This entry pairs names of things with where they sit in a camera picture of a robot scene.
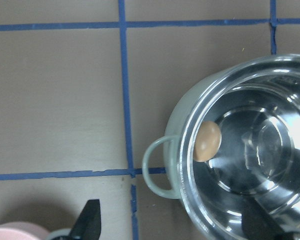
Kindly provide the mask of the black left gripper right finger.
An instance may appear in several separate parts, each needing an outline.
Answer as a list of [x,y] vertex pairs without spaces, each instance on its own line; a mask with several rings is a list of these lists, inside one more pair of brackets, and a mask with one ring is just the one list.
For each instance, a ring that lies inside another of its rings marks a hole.
[[287,240],[287,233],[251,197],[243,200],[241,228],[248,240]]

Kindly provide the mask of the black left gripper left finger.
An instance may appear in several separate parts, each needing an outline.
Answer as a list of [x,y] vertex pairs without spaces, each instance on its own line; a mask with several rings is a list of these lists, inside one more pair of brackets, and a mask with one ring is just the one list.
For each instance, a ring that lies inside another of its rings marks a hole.
[[99,199],[88,200],[68,235],[71,240],[98,240],[101,236]]

